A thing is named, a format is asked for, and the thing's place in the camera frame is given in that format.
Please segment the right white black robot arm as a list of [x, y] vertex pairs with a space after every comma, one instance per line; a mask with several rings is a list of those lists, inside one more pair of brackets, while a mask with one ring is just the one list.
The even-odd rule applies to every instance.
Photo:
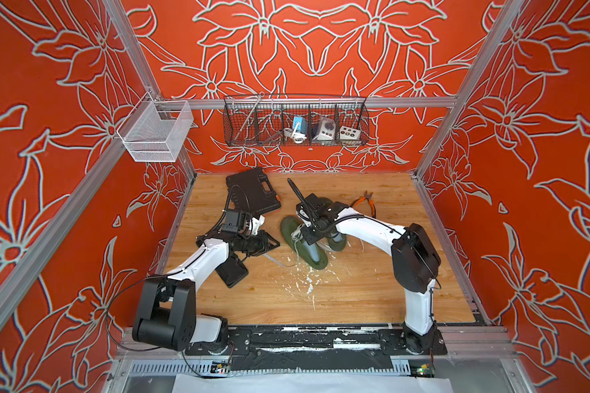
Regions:
[[280, 223], [288, 246], [315, 270], [325, 269], [329, 263], [326, 251], [342, 251], [349, 236], [385, 252], [391, 258], [393, 276], [405, 292], [406, 350], [413, 355], [433, 350], [437, 332], [433, 297], [441, 258], [424, 228], [388, 224], [352, 205], [314, 193], [303, 196], [291, 178], [288, 185], [299, 200], [296, 214]]

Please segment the green canvas shoe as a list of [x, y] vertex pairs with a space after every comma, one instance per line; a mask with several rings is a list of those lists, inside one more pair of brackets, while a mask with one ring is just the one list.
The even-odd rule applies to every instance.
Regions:
[[[286, 244], [296, 252], [298, 258], [300, 260], [304, 260], [307, 264], [307, 259], [309, 257], [308, 252], [306, 250], [306, 245], [308, 245], [304, 240], [301, 234], [302, 226], [304, 226], [303, 222], [298, 219], [298, 217], [293, 215], [288, 215], [282, 219], [280, 222], [280, 233], [285, 240]], [[326, 266], [323, 265], [309, 265], [314, 270], [324, 270]]]
[[318, 226], [321, 229], [326, 229], [325, 238], [331, 250], [341, 252], [347, 245], [347, 236], [341, 234], [334, 226], [334, 222], [339, 218], [339, 212], [347, 208], [345, 203], [339, 202], [337, 206], [335, 202], [327, 197], [320, 197], [321, 203], [321, 222]]

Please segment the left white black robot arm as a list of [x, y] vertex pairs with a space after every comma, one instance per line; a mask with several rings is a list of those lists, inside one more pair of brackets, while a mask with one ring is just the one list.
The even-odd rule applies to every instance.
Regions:
[[192, 345], [229, 350], [226, 318], [198, 314], [197, 292], [212, 273], [232, 288], [246, 278], [244, 262], [275, 250], [280, 242], [262, 229], [265, 213], [278, 211], [280, 197], [268, 184], [257, 191], [228, 188], [218, 221], [198, 237], [198, 250], [178, 267], [138, 281], [142, 287], [132, 337], [145, 351], [168, 349], [186, 353]]

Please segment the grey insole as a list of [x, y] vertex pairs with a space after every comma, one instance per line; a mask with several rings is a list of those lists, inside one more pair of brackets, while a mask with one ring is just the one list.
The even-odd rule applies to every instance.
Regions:
[[306, 245], [306, 250], [309, 255], [307, 259], [309, 265], [327, 265], [328, 257], [325, 251], [321, 247], [319, 247], [317, 243], [314, 243], [312, 245]]

